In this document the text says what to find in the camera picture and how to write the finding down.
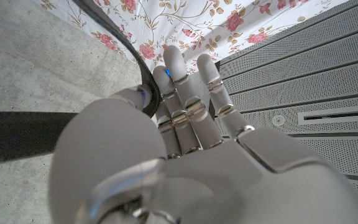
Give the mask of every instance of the black cable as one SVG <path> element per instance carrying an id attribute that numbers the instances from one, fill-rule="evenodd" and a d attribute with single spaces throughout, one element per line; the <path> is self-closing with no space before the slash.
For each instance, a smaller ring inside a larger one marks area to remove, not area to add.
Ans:
<path id="1" fill-rule="evenodd" d="M 87 15 L 90 16 L 95 22 L 105 28 L 108 32 L 110 32 L 118 41 L 120 41 L 134 56 L 136 62 L 140 67 L 140 74 L 142 75 L 142 83 L 148 84 L 152 91 L 152 101 L 149 105 L 143 109 L 143 112 L 150 117 L 152 117 L 160 104 L 160 90 L 154 81 L 154 78 L 146 66 L 143 59 L 137 53 L 132 44 L 125 38 L 122 32 L 119 30 L 118 26 L 113 23 L 113 21 L 103 12 L 101 8 L 99 8 L 93 0 L 74 0 L 75 4 L 84 10 Z"/>

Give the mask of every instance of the robotic hand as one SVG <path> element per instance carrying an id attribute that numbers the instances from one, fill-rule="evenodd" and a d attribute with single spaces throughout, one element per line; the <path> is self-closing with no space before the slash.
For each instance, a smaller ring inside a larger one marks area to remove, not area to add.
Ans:
<path id="1" fill-rule="evenodd" d="M 62 132 L 52 163 L 54 223 L 358 223 L 358 195 L 314 151 L 233 106 L 208 55 L 201 78 L 224 141 L 175 47 L 153 77 L 158 129 L 141 112 L 146 85 L 98 100 Z"/>

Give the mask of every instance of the concrete floor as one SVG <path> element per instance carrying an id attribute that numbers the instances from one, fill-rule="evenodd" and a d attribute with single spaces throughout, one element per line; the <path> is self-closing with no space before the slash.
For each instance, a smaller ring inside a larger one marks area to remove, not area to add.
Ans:
<path id="1" fill-rule="evenodd" d="M 31 0 L 0 1 L 0 111 L 79 112 L 140 83 L 136 65 Z M 0 223 L 50 223 L 51 158 L 0 164 Z"/>

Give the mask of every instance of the floral fabric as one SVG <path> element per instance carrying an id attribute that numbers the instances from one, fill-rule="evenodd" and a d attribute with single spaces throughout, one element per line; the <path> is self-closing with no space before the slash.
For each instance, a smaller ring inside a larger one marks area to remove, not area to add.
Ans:
<path id="1" fill-rule="evenodd" d="M 131 53 L 72 0 L 33 0 L 106 47 Z M 168 45 L 182 52 L 190 73 L 196 59 L 216 62 L 347 0 L 94 0 L 120 27 L 152 71 Z"/>

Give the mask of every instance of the robot finger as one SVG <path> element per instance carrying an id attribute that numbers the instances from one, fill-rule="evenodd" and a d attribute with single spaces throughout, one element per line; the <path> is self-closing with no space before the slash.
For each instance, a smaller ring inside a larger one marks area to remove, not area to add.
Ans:
<path id="1" fill-rule="evenodd" d="M 141 84 L 131 88 L 123 89 L 110 98 L 123 100 L 138 110 L 145 108 L 152 99 L 152 92 L 147 84 Z"/>
<path id="2" fill-rule="evenodd" d="M 153 77 L 163 98 L 163 102 L 172 118 L 172 127 L 178 137 L 181 154 L 200 150 L 200 144 L 191 127 L 186 111 L 183 109 L 173 81 L 164 66 L 158 66 L 153 71 Z"/>
<path id="3" fill-rule="evenodd" d="M 158 130 L 160 131 L 167 148 L 168 159 L 176 159 L 181 156 L 180 145 L 177 139 L 177 133 L 172 125 L 171 114 L 165 102 L 161 102 L 157 112 Z"/>
<path id="4" fill-rule="evenodd" d="M 201 79 L 209 90 L 215 111 L 230 137 L 235 138 L 243 131 L 253 130 L 254 128 L 235 109 L 211 57 L 208 54 L 200 55 L 197 59 L 197 67 Z"/>
<path id="5" fill-rule="evenodd" d="M 194 83 L 190 81 L 179 49 L 175 46 L 169 46 L 165 49 L 163 57 L 180 101 L 203 149 L 210 149 L 221 144 L 223 139 L 219 129 L 198 95 Z"/>

